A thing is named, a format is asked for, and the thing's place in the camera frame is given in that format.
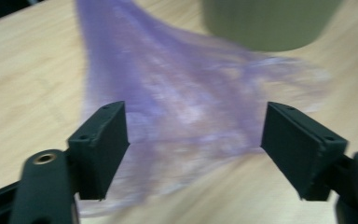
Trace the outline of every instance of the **purple fabric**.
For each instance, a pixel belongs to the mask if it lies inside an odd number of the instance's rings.
[[[260,151],[268,100],[312,110],[328,75],[225,40],[172,28],[130,0],[77,0],[89,57],[84,118],[125,101],[131,146],[98,216],[169,193],[213,168]]]

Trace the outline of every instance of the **light wood surface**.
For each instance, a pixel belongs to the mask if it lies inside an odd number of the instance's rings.
[[[155,17],[207,34],[198,0],[138,0]],[[311,116],[358,151],[358,0],[346,0],[314,43],[276,53],[305,59],[333,77]],[[74,2],[48,0],[0,20],[0,188],[19,179],[34,153],[66,149],[78,127],[85,52]],[[301,202],[265,154],[246,155],[172,195],[82,223],[336,223],[328,203]]]

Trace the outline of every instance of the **green pot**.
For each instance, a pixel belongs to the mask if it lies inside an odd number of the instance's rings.
[[[202,0],[206,26],[248,49],[303,47],[322,32],[342,0]]]

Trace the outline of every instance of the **translucent purple fabric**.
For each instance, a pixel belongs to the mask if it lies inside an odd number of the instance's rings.
[[[157,21],[131,0],[77,0],[89,57],[84,118],[125,101],[131,146],[98,216],[169,193],[259,144],[268,100],[315,109],[328,75]]]

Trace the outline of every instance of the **tabletop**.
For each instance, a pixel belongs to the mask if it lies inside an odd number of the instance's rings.
[[[199,0],[136,2],[172,26],[208,34]],[[325,105],[311,116],[351,142],[348,155],[358,151],[358,0],[345,0],[315,42],[274,55],[331,74]],[[86,68],[73,1],[48,0],[0,19],[0,188],[19,179],[29,156],[66,149],[80,122]],[[302,202],[266,154],[248,154],[171,195],[82,223],[336,223],[336,198]]]

